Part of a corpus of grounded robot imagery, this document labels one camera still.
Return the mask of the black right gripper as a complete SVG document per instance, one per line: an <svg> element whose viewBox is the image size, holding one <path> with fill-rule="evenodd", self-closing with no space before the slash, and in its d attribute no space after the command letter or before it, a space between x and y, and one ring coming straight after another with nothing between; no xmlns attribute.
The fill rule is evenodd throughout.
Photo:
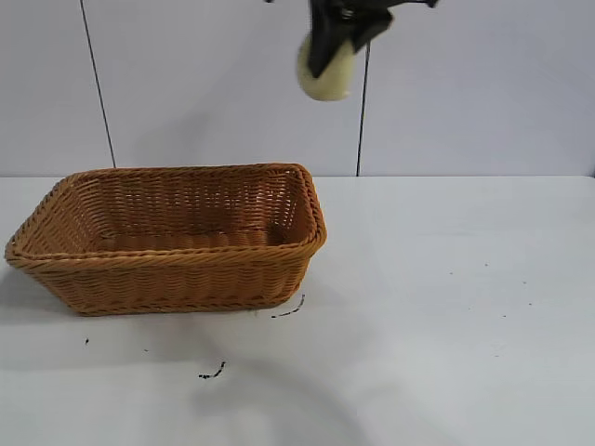
<svg viewBox="0 0 595 446"><path fill-rule="evenodd" d="M393 22L389 12L401 5L435 8L438 0L310 0L309 70L319 78L348 39L358 53Z"/></svg>

